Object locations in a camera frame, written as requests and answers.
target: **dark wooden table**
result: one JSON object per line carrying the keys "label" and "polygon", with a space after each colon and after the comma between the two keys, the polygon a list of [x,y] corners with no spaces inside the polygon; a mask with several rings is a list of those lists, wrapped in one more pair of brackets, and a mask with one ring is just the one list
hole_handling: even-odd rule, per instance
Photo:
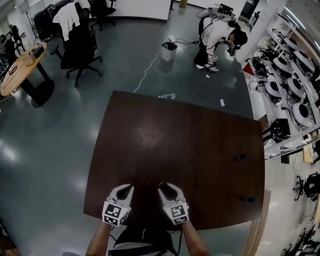
{"label": "dark wooden table", "polygon": [[[247,160],[236,161],[243,153]],[[83,212],[101,219],[111,190],[130,183],[132,211],[124,224],[172,230],[161,207],[160,182],[182,189],[197,230],[259,218],[265,186],[259,122],[114,91],[93,152]],[[242,197],[255,197],[255,203]]]}

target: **white cloth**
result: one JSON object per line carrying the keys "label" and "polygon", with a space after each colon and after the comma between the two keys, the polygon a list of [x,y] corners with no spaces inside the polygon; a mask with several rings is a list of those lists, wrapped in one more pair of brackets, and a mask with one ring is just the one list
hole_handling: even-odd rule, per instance
{"label": "white cloth", "polygon": [[88,8],[90,9],[91,6],[90,6],[90,3],[88,0],[74,0],[75,3],[79,3],[81,8]]}
{"label": "white cloth", "polygon": [[223,38],[227,41],[229,39],[229,35],[232,31],[234,31],[234,27],[228,25],[228,22],[223,20],[217,20],[212,22],[212,18],[207,17],[203,20],[203,29],[201,38],[202,43],[206,46],[206,52],[208,55],[214,55],[215,53],[215,45],[218,42],[223,42]]}
{"label": "white cloth", "polygon": [[[124,243],[119,243],[113,247],[112,250],[125,250],[125,249],[134,249],[134,248],[140,248],[140,247],[146,247],[146,246],[151,246],[149,243],[142,243],[142,242],[124,242]],[[146,256],[157,256],[159,255],[160,251],[154,252],[154,253],[149,253]],[[161,254],[161,256],[175,256],[173,253],[167,251],[164,254]]]}
{"label": "white cloth", "polygon": [[59,23],[62,28],[62,35],[64,41],[69,40],[69,32],[75,26],[80,25],[79,15],[77,13],[75,3],[71,2],[62,7],[53,18],[53,23]]}

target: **gray floor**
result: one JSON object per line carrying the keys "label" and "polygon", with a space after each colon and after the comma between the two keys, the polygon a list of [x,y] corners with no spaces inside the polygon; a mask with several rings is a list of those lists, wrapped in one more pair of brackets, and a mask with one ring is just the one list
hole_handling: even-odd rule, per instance
{"label": "gray floor", "polygon": [[[55,90],[41,108],[19,89],[1,105],[0,115],[0,216],[22,256],[84,255],[99,220],[83,214],[91,157],[100,125],[113,90],[133,92],[168,35],[198,39],[197,8],[174,4],[169,23],[118,20],[97,31],[97,55],[103,63],[92,66],[103,77],[86,71],[79,88],[76,74],[69,79],[49,50],[42,66],[55,81]],[[151,96],[176,94],[176,100],[253,118],[249,93],[240,65],[220,46],[218,73],[197,70],[193,58],[198,46],[178,47],[173,63],[160,56],[137,93]],[[42,77],[35,71],[30,81]],[[224,99],[225,107],[220,106]],[[201,232],[212,254],[240,255],[249,224]],[[114,230],[117,236],[120,230]],[[175,245],[178,233],[173,234]],[[186,255],[184,242],[180,255]]]}

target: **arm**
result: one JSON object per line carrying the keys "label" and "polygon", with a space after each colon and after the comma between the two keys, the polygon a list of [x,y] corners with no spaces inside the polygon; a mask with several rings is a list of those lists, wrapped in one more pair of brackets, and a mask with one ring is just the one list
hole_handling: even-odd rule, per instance
{"label": "arm", "polygon": [[111,225],[102,221],[99,229],[94,234],[85,255],[105,256],[108,248],[110,231]]}
{"label": "arm", "polygon": [[181,224],[190,256],[209,256],[210,252],[190,221]]}

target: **table leg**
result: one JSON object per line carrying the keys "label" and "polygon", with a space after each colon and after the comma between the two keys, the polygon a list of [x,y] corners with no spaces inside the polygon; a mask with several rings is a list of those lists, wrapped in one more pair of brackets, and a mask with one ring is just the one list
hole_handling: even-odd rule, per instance
{"label": "table leg", "polygon": [[25,79],[20,85],[22,89],[36,102],[39,106],[41,106],[41,100],[37,94],[37,89],[29,82],[28,79]]}
{"label": "table leg", "polygon": [[44,70],[44,68],[42,67],[42,65],[40,64],[40,62],[36,65],[36,67],[38,68],[39,72],[41,73],[41,75],[43,76],[43,78],[49,82],[49,83],[53,83],[53,81],[50,79],[50,77],[48,76],[48,74],[46,73],[46,71]]}
{"label": "table leg", "polygon": [[45,81],[40,83],[36,88],[26,79],[22,84],[21,87],[25,90],[25,92],[32,98],[31,104],[38,108],[45,104],[47,100],[50,99],[54,89],[55,83],[50,79],[48,74],[45,72],[44,68],[39,63],[36,66],[44,77]]}

